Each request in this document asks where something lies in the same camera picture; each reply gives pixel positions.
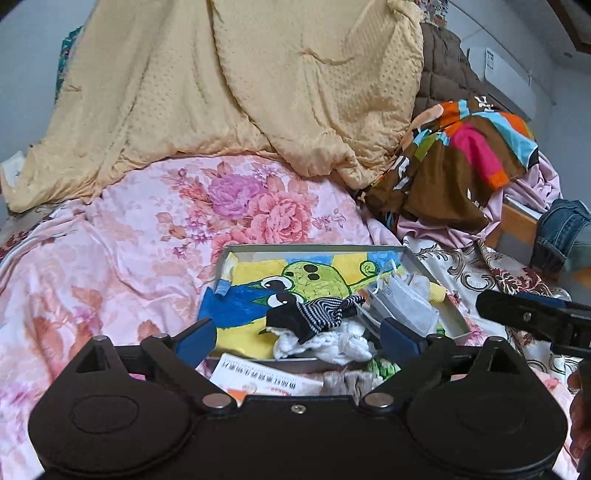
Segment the person's right hand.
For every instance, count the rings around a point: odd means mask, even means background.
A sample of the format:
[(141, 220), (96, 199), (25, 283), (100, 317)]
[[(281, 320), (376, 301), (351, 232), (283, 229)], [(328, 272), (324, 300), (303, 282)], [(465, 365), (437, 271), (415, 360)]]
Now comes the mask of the person's right hand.
[(573, 458), (579, 461), (590, 447), (590, 404), (587, 402), (590, 389), (583, 385), (579, 369), (569, 376), (568, 387), (577, 391), (570, 406), (570, 452)]

